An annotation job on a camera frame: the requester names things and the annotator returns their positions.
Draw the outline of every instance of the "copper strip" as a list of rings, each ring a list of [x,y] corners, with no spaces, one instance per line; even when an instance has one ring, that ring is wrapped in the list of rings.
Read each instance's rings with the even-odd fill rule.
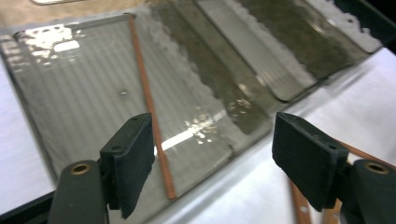
[[[335,139],[335,141],[339,142],[341,145],[343,145],[344,147],[346,147],[346,148],[349,150],[350,153],[352,153],[352,154],[354,154],[354,155],[356,155],[356,156],[362,157],[362,158],[364,158],[365,160],[372,160],[372,161],[377,161],[377,162],[380,162],[380,163],[384,163],[384,164],[386,164],[387,166],[390,166],[390,167],[392,167],[393,169],[396,169],[396,166],[394,166],[394,165],[392,165],[392,164],[390,164],[390,163],[387,163],[387,162],[385,162],[385,161],[382,161],[382,160],[380,160],[379,158],[374,157],[374,156],[372,156],[372,155],[370,155],[370,154],[368,154],[368,153],[365,153],[365,152],[363,152],[363,151],[361,151],[361,150],[359,150],[359,149],[357,149],[357,148],[355,148],[355,147],[352,147],[352,146],[348,145],[347,143],[343,143],[343,142],[341,142],[341,141],[339,141],[339,140],[337,140],[337,139]]]
[[[337,199],[332,209],[325,209],[323,216],[323,224],[338,224],[341,210],[341,201]]]
[[[131,35],[132,35],[132,42],[134,43],[134,53],[136,56],[140,79],[141,79],[142,86],[143,86],[143,92],[144,92],[145,98],[146,98],[146,104],[148,107],[148,111],[151,113],[151,116],[152,116],[154,142],[155,142],[155,146],[157,147],[158,158],[160,159],[160,166],[161,166],[161,172],[163,174],[163,183],[165,184],[166,195],[167,195],[168,199],[175,199],[177,197],[176,193],[175,193],[175,187],[174,187],[174,183],[173,183],[172,176],[170,173],[168,160],[166,159],[166,155],[163,153],[163,146],[162,146],[163,140],[161,138],[161,130],[159,127],[159,123],[157,120],[157,114],[155,111],[155,106],[154,106],[151,92],[149,89],[149,79],[148,79],[148,75],[146,73],[146,68],[144,65],[143,56],[142,56],[142,52],[141,52],[140,45],[139,45],[139,39],[137,36],[136,29],[134,28],[134,16],[133,15],[129,16],[129,25],[130,25]]]
[[[297,224],[310,224],[311,223],[311,216],[309,215],[309,205],[308,201],[304,197],[304,195],[300,192],[297,186],[291,181],[290,188],[291,188],[291,195],[293,198],[294,204],[294,212],[295,216],[297,217]]]

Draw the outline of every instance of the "white surface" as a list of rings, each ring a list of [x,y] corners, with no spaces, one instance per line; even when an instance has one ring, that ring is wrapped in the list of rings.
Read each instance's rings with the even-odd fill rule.
[[[0,61],[0,214],[54,189]]]
[[[0,213],[52,189],[6,74],[0,73]],[[328,135],[396,164],[396,57],[387,49],[288,108]],[[294,223],[271,136],[179,199],[152,223]],[[319,223],[320,216],[313,216]]]

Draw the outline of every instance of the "water droplet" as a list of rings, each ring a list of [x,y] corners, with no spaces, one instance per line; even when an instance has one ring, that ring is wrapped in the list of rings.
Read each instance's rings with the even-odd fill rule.
[[[300,206],[300,211],[307,213],[308,212],[308,208],[305,206]]]
[[[127,95],[128,94],[128,91],[120,91],[119,92],[119,95],[121,95],[121,96],[125,96],[125,95]]]

